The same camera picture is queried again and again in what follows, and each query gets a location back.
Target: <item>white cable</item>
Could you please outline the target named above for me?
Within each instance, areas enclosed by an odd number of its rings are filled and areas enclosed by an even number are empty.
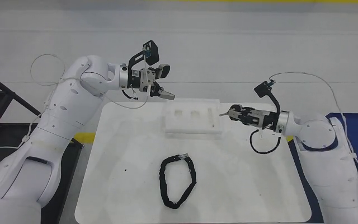
[[[42,54],[42,55],[38,56],[37,58],[35,58],[35,60],[31,63],[30,76],[31,76],[31,79],[32,79],[34,82],[36,82],[38,85],[40,85],[40,86],[53,86],[53,85],[58,84],[58,82],[53,83],[53,84],[42,84],[42,83],[36,81],[36,80],[34,79],[34,77],[32,76],[32,66],[34,65],[35,61],[36,61],[37,59],[41,58],[42,56],[46,56],[46,55],[55,57],[55,58],[57,58],[58,60],[60,60],[60,61],[62,62],[62,65],[63,65],[63,72],[62,72],[61,77],[63,76],[63,74],[65,74],[66,64],[63,62],[62,59],[60,59],[59,57],[57,57],[57,55],[55,55],[55,54]]]
[[[340,112],[340,114],[341,114],[341,116],[342,116],[342,120],[343,120],[343,123],[344,123],[344,126],[345,126],[344,132],[345,132],[345,136],[346,136],[346,139],[347,139],[347,142],[348,142],[348,147],[349,147],[351,153],[355,154],[354,149],[353,149],[353,145],[352,145],[351,141],[348,139],[348,134],[347,134],[347,120],[346,120],[346,117],[343,115],[343,112],[342,112],[340,106],[338,105],[338,101],[337,101],[337,98],[336,98],[336,94],[335,94],[335,92],[334,92],[332,86],[331,86],[326,80],[324,80],[323,78],[317,76],[316,74],[311,74],[311,73],[307,73],[307,72],[280,72],[280,73],[277,73],[277,74],[273,74],[272,76],[270,76],[269,79],[272,80],[273,77],[278,76],[278,75],[280,75],[280,74],[295,74],[295,73],[296,73],[296,74],[307,74],[307,75],[309,75],[309,76],[314,76],[314,77],[319,78],[320,80],[322,80],[325,84],[327,84],[327,86],[329,87],[329,89],[330,89],[331,92],[332,92],[332,95],[333,95],[333,98],[334,98],[334,100],[335,100],[335,102],[336,102],[336,106],[337,106],[337,108],[338,108],[338,111]]]
[[[37,59],[39,59],[40,57],[45,56],[45,55],[49,55],[49,56],[55,57],[55,58],[59,59],[59,60],[62,62],[64,69],[63,69],[63,73],[62,73],[61,77],[63,76],[63,74],[64,74],[65,71],[66,71],[66,65],[65,65],[65,63],[63,62],[63,60],[61,60],[61,59],[60,59],[59,57],[57,57],[55,54],[42,54],[42,55],[38,56],[38,57],[35,58],[35,60],[31,63],[30,76],[31,76],[31,79],[32,79],[35,83],[37,83],[38,85],[40,85],[40,86],[53,86],[53,85],[58,85],[58,84],[60,84],[60,83],[62,83],[62,82],[64,82],[64,81],[66,81],[66,80],[77,80],[77,81],[82,81],[83,83],[89,85],[91,88],[94,88],[95,90],[97,90],[100,94],[103,94],[105,98],[109,99],[109,100],[110,100],[111,102],[113,102],[114,104],[116,104],[116,105],[118,105],[118,106],[122,106],[122,107],[124,107],[124,108],[128,108],[128,109],[138,109],[138,108],[143,107],[143,106],[147,103],[147,101],[148,101],[148,98],[149,98],[149,95],[150,95],[150,85],[148,85],[148,88],[147,88],[147,96],[146,96],[145,102],[144,102],[142,105],[140,105],[140,106],[131,108],[131,107],[129,107],[129,106],[124,106],[124,105],[118,104],[117,102],[114,102],[114,100],[111,100],[108,96],[106,96],[105,93],[99,91],[98,89],[96,89],[95,87],[93,87],[92,85],[90,85],[88,82],[83,81],[83,80],[80,80],[80,79],[78,79],[78,78],[64,78],[64,79],[61,79],[59,82],[56,82],[56,83],[52,83],[52,84],[42,84],[42,83],[38,82],[37,80],[35,80],[34,77],[32,76],[32,66],[34,65],[34,63],[35,63],[35,61],[36,61]],[[145,60],[145,56],[144,56],[144,64],[145,64],[145,65],[144,65],[145,77],[147,78],[147,83],[149,83],[149,82],[148,82],[148,75],[147,75],[147,61]],[[50,100],[51,100],[51,98],[52,98],[52,94],[51,94],[51,96],[47,99],[47,101],[46,101],[47,104],[50,102]],[[45,109],[30,123],[30,125],[29,125],[29,131],[27,132],[27,135],[25,135],[25,136],[22,138],[22,141],[21,141],[21,143],[19,144],[18,147],[15,147],[15,146],[0,146],[0,148],[14,148],[14,149],[17,150],[17,149],[19,149],[26,141],[28,141],[29,138],[30,138],[31,126],[33,125],[33,123],[34,123],[41,115],[43,115],[43,113],[45,112],[47,106],[48,106],[48,105],[45,105]]]
[[[45,107],[45,109],[38,115],[36,116],[36,118],[30,123],[29,125],[29,131],[27,132],[27,135],[25,135],[22,140],[21,143],[15,147],[15,146],[1,146],[0,148],[14,148],[14,149],[19,149],[25,142],[27,142],[30,139],[30,132],[31,132],[31,126],[33,125],[33,123],[39,118],[41,117],[41,115],[43,115],[43,113],[45,112],[47,106]]]

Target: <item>floor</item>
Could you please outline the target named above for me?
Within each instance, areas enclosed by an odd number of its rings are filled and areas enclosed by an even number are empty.
[[[76,209],[76,204],[81,191],[82,181],[84,173],[86,172],[86,167],[88,159],[91,154],[92,144],[84,144],[81,155],[79,156],[76,171],[74,172],[71,187],[68,191],[67,199],[61,219],[59,224],[77,224],[76,219],[74,218],[74,210]]]
[[[67,68],[91,54],[121,64],[152,39],[161,63],[171,65],[160,83],[177,97],[271,103],[253,88],[277,72],[306,71],[331,84],[344,112],[358,111],[352,103],[358,95],[358,5],[110,2],[0,1],[0,82],[41,110],[53,87],[39,86],[30,77],[30,65],[40,54],[58,55]],[[63,67],[44,57],[33,69],[35,79],[49,84],[58,81]],[[281,76],[277,82],[274,94],[284,110],[296,115],[338,112],[330,89],[316,78]],[[127,100],[118,91],[108,96]],[[108,102],[81,132],[96,132]],[[0,123],[29,123],[34,117],[12,102]],[[91,148],[86,144],[80,155],[61,224],[76,223]]]

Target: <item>white foam block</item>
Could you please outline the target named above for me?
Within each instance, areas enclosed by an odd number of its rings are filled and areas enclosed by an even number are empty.
[[[221,134],[220,101],[214,99],[176,99],[164,106],[166,133]]]

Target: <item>gray floor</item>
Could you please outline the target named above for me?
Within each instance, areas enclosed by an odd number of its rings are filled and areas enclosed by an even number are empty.
[[[60,219],[60,224],[77,224],[78,222],[74,218],[74,210],[81,190],[84,173],[88,159],[92,150],[92,144],[84,144],[81,155],[79,156],[76,170],[73,175],[71,187],[69,189],[65,206]]]

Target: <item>black bar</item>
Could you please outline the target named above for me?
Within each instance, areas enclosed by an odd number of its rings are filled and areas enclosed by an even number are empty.
[[[9,107],[12,97],[4,91],[0,91],[0,118],[4,115],[6,109]]]
[[[29,104],[28,102],[26,102],[23,98],[21,98],[20,96],[18,96],[18,94],[16,94],[15,92],[13,92],[12,90],[10,90],[7,86],[5,86],[3,83],[0,82],[0,90],[4,91],[6,93],[6,95],[10,95],[11,98],[13,98],[14,100],[16,100],[19,104],[21,104],[22,106],[24,106],[27,110],[31,111],[32,113],[34,113],[35,115],[39,115],[41,114],[41,112],[39,112],[36,108],[34,108],[33,106],[31,106],[31,104]],[[71,140],[74,144],[80,146],[81,148],[83,147],[83,144],[81,144],[80,142],[78,142],[76,139],[72,138]]]

